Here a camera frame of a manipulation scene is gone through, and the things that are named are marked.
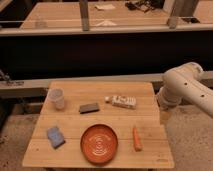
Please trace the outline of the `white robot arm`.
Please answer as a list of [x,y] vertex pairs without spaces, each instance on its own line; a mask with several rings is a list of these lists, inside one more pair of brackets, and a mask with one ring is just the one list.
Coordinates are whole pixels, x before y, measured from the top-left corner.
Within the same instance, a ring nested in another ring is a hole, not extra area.
[[168,110],[185,99],[213,118],[213,90],[200,83],[203,74],[203,68],[196,62],[167,70],[156,95],[159,106]]

